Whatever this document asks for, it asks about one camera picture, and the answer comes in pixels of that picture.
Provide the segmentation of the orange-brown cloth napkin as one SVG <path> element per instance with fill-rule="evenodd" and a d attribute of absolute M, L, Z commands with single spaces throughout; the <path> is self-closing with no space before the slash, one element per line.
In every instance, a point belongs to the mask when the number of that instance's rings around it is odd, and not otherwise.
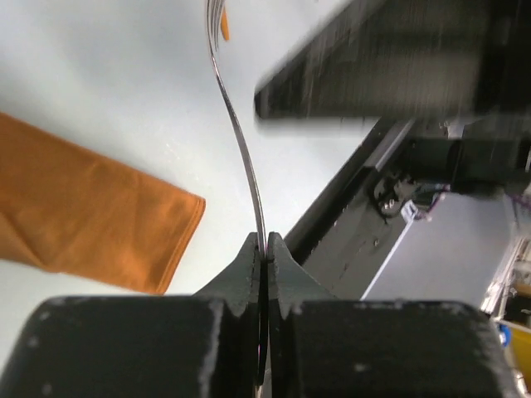
<path fill-rule="evenodd" d="M 163 294 L 205 200 L 10 115 L 1 117 L 1 256 Z"/>

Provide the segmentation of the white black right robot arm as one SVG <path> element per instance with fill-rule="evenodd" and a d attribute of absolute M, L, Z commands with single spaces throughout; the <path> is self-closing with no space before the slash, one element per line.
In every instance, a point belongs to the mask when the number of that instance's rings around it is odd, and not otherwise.
<path fill-rule="evenodd" d="M 260 119 L 478 120 L 412 150 L 417 178 L 530 182 L 530 4 L 352 1 L 256 89 Z"/>

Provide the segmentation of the silver metal fork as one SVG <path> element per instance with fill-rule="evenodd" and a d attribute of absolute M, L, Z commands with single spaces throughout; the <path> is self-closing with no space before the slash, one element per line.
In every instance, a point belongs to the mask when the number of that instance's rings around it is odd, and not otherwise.
<path fill-rule="evenodd" d="M 232 105 L 231 99 L 227 89 L 222 80 L 222 76 L 217 64 L 217 52 L 219 49 L 219 37 L 222 33 L 222 13 L 225 6 L 224 1 L 206 0 L 206 30 L 207 30 L 207 44 L 209 58 L 212 64 L 213 73 L 215 75 L 218 89 L 220 90 L 223 102 L 226 106 L 228 117 L 236 137 L 236 142 L 240 151 L 241 160 L 246 173 L 246 179 L 251 194 L 253 211 L 256 220 L 256 232 L 258 236 L 258 250 L 262 258 L 266 257 L 266 228 L 264 215 L 261 204 L 261 195 L 256 180 L 255 171 L 251 161 L 248 146 L 244 133 L 242 132 L 240 121 L 236 115 L 236 111 Z"/>

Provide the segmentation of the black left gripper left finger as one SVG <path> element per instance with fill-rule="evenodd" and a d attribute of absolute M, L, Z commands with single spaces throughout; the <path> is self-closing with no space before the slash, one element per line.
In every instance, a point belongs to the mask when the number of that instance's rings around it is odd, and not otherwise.
<path fill-rule="evenodd" d="M 252 397 L 260 381 L 255 234 L 192 295 L 57 296 L 25 322 L 4 397 Z"/>

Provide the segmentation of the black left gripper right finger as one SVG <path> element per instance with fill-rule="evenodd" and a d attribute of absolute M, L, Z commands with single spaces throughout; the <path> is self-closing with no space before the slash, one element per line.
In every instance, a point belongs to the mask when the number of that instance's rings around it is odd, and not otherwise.
<path fill-rule="evenodd" d="M 271 233 L 273 397 L 517 397 L 493 323 L 456 301 L 335 298 Z"/>

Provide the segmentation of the orange plastic spoon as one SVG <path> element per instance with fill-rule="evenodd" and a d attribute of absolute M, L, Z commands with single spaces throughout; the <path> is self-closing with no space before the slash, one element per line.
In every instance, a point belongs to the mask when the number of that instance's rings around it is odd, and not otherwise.
<path fill-rule="evenodd" d="M 230 32 L 227 20 L 227 10 L 225 7 L 222 7 L 221 21 L 220 21 L 221 34 L 224 41 L 230 40 Z"/>

